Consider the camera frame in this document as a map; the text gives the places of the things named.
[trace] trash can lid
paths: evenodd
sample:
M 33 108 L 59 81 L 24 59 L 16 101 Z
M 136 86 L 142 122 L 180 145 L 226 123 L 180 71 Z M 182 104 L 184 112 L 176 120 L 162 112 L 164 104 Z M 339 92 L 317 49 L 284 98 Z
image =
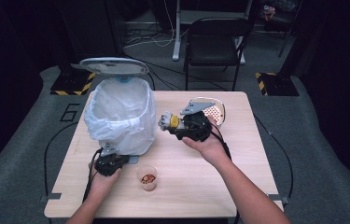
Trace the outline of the trash can lid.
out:
M 112 77 L 142 76 L 148 73 L 148 67 L 137 60 L 127 58 L 89 58 L 79 63 L 84 69 Z

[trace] right hand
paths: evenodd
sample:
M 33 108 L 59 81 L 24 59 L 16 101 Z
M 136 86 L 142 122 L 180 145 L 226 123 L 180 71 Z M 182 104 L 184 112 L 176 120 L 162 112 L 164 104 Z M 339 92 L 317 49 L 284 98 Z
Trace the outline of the right hand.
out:
M 217 123 L 212 117 L 208 117 L 208 119 L 212 125 Z M 215 127 L 212 127 L 212 132 L 220 136 L 220 133 Z M 216 166 L 221 161 L 229 160 L 227 154 L 225 153 L 224 147 L 221 145 L 221 142 L 218 141 L 218 139 L 212 134 L 210 134 L 209 137 L 203 142 L 196 142 L 188 137 L 183 137 L 182 141 L 187 146 L 199 151 L 202 157 L 213 166 Z

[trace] yellow black hazard tape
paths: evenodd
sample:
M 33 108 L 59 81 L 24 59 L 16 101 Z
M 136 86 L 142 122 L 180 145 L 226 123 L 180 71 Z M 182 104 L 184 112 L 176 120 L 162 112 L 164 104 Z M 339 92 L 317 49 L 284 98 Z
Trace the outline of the yellow black hazard tape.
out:
M 88 76 L 85 86 L 80 91 L 51 91 L 52 95 L 85 95 L 91 87 L 93 78 L 96 76 L 95 73 L 91 73 Z
M 256 73 L 257 82 L 259 84 L 259 90 L 262 95 L 268 95 L 267 88 L 262 80 L 262 74 L 276 76 L 276 73 Z

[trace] wooden table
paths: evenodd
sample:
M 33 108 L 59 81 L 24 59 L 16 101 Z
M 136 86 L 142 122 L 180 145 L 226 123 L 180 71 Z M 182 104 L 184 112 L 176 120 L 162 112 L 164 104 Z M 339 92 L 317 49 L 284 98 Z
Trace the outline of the wooden table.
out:
M 198 97 L 221 100 L 226 120 L 220 130 L 232 160 L 265 193 L 277 194 L 271 167 L 262 145 L 247 96 L 239 91 L 154 91 L 157 122 L 165 111 L 179 116 L 189 100 Z M 70 217 L 79 208 L 88 179 L 87 164 L 98 142 L 90 139 L 84 113 L 76 128 L 49 200 L 47 217 Z M 158 186 L 144 191 L 137 169 L 151 164 L 158 169 Z M 157 127 L 150 150 L 137 164 L 124 166 L 119 181 L 97 212 L 97 217 L 234 217 L 236 208 L 218 172 L 200 154 Z

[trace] plastic cup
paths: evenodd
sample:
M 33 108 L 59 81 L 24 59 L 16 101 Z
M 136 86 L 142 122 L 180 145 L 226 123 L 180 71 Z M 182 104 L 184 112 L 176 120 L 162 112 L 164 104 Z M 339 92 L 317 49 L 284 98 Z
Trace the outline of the plastic cup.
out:
M 153 191 L 157 187 L 157 168 L 143 165 L 137 170 L 137 179 L 145 191 Z

